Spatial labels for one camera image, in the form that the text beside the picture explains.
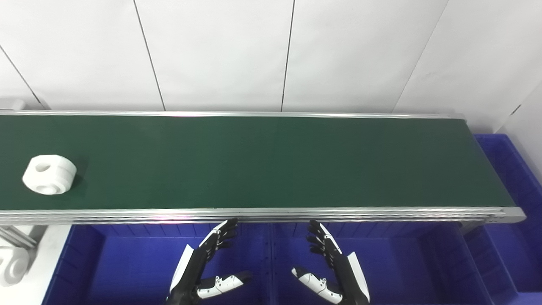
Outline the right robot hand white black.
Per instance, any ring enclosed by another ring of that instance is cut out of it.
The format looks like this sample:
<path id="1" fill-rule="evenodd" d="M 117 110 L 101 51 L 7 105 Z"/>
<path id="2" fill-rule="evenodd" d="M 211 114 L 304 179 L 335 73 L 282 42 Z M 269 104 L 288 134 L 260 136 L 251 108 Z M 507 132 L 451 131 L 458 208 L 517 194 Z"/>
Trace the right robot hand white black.
<path id="1" fill-rule="evenodd" d="M 301 266 L 292 268 L 293 276 L 316 295 L 334 305 L 368 305 L 368 284 L 355 252 L 345 255 L 335 238 L 321 222 L 310 220 L 307 227 L 311 253 L 323 256 L 333 270 L 336 283 L 319 277 Z"/>

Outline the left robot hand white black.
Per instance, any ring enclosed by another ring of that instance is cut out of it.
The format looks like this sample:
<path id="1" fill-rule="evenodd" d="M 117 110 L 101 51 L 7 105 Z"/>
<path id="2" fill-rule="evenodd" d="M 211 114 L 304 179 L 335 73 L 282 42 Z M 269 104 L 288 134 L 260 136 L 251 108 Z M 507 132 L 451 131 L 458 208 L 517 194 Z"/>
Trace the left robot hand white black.
<path id="1" fill-rule="evenodd" d="M 230 218 L 215 226 L 196 248 L 186 245 L 178 262 L 166 298 L 167 305 L 197 305 L 202 299 L 217 297 L 246 285 L 252 272 L 202 278 L 207 263 L 220 249 L 231 247 L 237 235 L 238 218 Z"/>

